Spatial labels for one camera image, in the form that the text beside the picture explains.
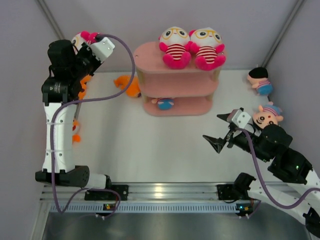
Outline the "pink panda plush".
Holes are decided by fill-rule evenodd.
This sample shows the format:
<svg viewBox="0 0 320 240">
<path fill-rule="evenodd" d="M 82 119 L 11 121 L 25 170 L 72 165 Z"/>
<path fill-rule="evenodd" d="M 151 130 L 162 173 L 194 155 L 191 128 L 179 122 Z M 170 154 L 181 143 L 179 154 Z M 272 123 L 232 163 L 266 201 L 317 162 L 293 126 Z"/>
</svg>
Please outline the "pink panda plush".
<svg viewBox="0 0 320 240">
<path fill-rule="evenodd" d="M 170 69 L 184 69 L 191 61 L 189 34 L 178 26 L 166 29 L 158 38 L 162 61 Z"/>
<path fill-rule="evenodd" d="M 98 32 L 92 32 L 92 33 L 88 32 L 88 31 L 79 32 L 71 40 L 71 43 L 74 46 L 74 50 L 76 52 L 78 50 L 80 50 L 84 43 L 86 43 L 88 45 L 95 43 L 97 41 L 96 36 L 98 34 L 99 34 Z"/>
<path fill-rule="evenodd" d="M 199 28 L 189 32 L 190 51 L 195 54 L 195 66 L 203 71 L 211 71 L 226 62 L 223 54 L 225 45 L 221 35 L 211 27 Z"/>
</svg>

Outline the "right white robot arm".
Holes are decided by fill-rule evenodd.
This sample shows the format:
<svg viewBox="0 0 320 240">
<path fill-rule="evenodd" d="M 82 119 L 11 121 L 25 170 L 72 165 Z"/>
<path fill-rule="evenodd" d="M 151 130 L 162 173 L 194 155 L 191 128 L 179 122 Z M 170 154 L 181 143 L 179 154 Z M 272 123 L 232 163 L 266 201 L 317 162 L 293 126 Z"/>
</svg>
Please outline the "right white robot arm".
<svg viewBox="0 0 320 240">
<path fill-rule="evenodd" d="M 228 123 L 223 138 L 204 135 L 217 153 L 224 147 L 238 147 L 252 157 L 256 176 L 240 173 L 229 186 L 218 186 L 220 200 L 255 200 L 273 206 L 302 223 L 315 237 L 320 236 L 320 178 L 300 152 L 290 148 L 293 138 L 267 112 L 250 116 L 243 108 L 217 117 Z M 267 170 L 294 189 L 299 197 L 267 186 L 258 160 L 270 163 Z"/>
</svg>

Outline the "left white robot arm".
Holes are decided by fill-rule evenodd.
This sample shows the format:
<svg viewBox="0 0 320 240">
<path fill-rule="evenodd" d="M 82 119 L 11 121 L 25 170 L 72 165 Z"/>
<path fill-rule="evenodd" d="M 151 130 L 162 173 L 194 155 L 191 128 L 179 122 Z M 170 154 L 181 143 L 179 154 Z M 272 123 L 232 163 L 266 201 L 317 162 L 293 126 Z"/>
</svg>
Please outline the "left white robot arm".
<svg viewBox="0 0 320 240">
<path fill-rule="evenodd" d="M 35 173 L 37 182 L 96 188 L 95 193 L 102 200 L 112 196 L 109 176 L 92 173 L 85 165 L 75 165 L 73 126 L 79 93 L 83 89 L 81 81 L 86 76 L 93 76 L 114 48 L 106 37 L 95 43 L 83 42 L 78 48 L 67 39 L 49 45 L 49 76 L 41 87 L 46 115 L 46 150 L 42 169 Z"/>
</svg>

